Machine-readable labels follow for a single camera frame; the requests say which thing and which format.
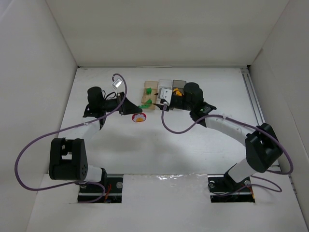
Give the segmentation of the amber transparent bin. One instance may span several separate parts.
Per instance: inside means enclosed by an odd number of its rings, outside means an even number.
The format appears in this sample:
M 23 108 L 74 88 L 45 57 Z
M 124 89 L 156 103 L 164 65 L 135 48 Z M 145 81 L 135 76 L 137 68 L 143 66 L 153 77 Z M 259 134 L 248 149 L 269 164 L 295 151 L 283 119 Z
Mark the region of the amber transparent bin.
M 146 88 L 149 88 L 149 87 L 152 89 L 152 93 L 147 95 L 145 91 L 146 91 Z M 154 103 L 156 103 L 156 100 L 157 100 L 157 96 L 155 95 L 156 93 L 158 93 L 158 81 L 145 81 L 144 87 L 143 87 L 143 96 L 141 99 L 141 104 L 145 103 L 148 99 L 151 99 L 153 102 L 152 106 L 146 110 L 156 109 L 156 106 L 154 105 Z

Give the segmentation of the orange quarter-round lego piece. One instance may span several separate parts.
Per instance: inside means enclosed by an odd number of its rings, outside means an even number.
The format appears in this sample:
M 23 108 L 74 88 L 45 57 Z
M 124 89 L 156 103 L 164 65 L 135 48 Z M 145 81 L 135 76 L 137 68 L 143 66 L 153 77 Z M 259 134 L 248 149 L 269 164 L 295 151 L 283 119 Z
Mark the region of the orange quarter-round lego piece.
M 183 95 L 182 92 L 178 88 L 173 89 L 173 93 L 175 95 L 177 95 L 177 96 L 182 96 Z

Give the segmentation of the clear transparent bin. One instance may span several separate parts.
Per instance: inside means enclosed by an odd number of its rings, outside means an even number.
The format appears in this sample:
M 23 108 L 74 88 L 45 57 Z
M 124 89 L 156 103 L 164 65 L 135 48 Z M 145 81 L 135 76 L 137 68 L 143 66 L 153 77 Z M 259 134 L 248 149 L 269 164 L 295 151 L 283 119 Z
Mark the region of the clear transparent bin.
M 160 79 L 158 82 L 158 92 L 160 91 L 161 88 L 168 88 L 172 90 L 172 80 Z M 160 102 L 159 96 L 157 96 L 157 103 L 163 104 Z

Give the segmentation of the red flower lego piece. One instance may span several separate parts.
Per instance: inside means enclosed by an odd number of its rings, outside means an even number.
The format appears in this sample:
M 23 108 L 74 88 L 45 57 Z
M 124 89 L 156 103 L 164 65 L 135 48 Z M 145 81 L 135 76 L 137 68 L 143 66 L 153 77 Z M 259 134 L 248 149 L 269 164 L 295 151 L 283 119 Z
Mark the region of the red flower lego piece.
M 144 122 L 147 116 L 145 113 L 136 113 L 132 115 L 132 121 L 135 123 Z

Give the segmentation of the grey transparent bin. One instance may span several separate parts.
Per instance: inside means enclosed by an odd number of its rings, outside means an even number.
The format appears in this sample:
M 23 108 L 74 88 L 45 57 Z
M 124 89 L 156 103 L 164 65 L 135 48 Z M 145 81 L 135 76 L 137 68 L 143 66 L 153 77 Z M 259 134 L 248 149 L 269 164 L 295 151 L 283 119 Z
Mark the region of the grey transparent bin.
M 172 81 L 172 89 L 183 89 L 186 85 L 186 81 L 184 80 L 173 80 Z

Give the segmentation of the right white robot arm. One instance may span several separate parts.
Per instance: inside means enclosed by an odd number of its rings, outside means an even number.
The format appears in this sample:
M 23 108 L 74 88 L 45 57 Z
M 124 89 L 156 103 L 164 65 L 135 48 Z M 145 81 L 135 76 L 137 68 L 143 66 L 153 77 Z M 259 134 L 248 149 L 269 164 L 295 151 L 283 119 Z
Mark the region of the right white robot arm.
M 212 114 L 217 108 L 204 101 L 203 91 L 197 83 L 187 83 L 183 91 L 160 88 L 158 107 L 163 113 L 170 109 L 188 110 L 195 124 L 219 131 L 245 146 L 246 157 L 228 169 L 214 187 L 222 192 L 234 192 L 241 188 L 246 178 L 264 173 L 282 155 L 273 128 L 264 123 L 251 126 L 232 118 Z

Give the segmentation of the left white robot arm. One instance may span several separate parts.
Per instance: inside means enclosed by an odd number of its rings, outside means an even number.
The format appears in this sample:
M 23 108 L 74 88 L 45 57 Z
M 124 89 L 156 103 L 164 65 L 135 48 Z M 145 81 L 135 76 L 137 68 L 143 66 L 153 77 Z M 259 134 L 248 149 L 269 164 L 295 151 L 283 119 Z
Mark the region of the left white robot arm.
M 97 121 L 77 127 L 65 138 L 55 138 L 51 142 L 49 176 L 52 180 L 68 180 L 100 183 L 107 186 L 107 173 L 104 168 L 88 164 L 86 142 L 100 131 L 107 113 L 112 112 L 121 101 L 123 104 L 117 110 L 121 115 L 141 114 L 142 109 L 129 101 L 123 92 L 113 99 L 105 99 L 100 87 L 91 87 L 87 91 L 88 105 L 83 119 L 88 122 Z

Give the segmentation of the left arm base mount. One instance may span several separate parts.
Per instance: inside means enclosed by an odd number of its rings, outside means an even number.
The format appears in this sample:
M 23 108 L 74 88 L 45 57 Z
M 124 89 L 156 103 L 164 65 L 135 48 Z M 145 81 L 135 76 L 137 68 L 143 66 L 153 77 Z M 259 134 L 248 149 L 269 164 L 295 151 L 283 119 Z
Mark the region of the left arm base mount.
M 79 203 L 121 203 L 123 177 L 123 174 L 108 174 L 104 194 L 103 188 L 98 185 L 86 184 L 80 186 L 77 201 Z

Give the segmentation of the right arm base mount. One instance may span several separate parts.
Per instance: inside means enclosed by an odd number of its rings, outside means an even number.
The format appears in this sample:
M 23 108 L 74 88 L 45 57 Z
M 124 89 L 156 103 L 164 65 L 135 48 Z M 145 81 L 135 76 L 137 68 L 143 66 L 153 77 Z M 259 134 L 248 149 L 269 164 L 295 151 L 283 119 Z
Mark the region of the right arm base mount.
M 224 182 L 223 174 L 208 175 L 208 190 L 211 203 L 254 203 L 251 180 L 246 177 L 239 183 L 231 185 Z

